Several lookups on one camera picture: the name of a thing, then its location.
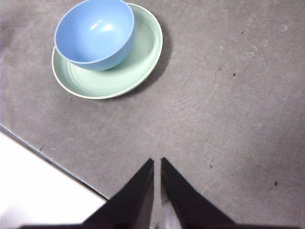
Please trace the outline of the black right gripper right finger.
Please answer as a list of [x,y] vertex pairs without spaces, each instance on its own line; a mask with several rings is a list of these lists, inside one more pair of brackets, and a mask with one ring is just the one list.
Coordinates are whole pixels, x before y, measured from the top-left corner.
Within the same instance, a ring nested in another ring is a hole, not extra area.
[[293,229],[291,225],[240,224],[207,200],[165,158],[161,199],[167,229]]

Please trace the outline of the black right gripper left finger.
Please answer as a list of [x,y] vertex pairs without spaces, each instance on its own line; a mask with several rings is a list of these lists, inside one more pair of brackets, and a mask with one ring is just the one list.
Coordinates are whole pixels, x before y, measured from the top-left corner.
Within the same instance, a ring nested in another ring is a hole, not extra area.
[[21,229],[148,229],[153,208],[154,162],[148,159],[125,186],[79,224],[22,225]]

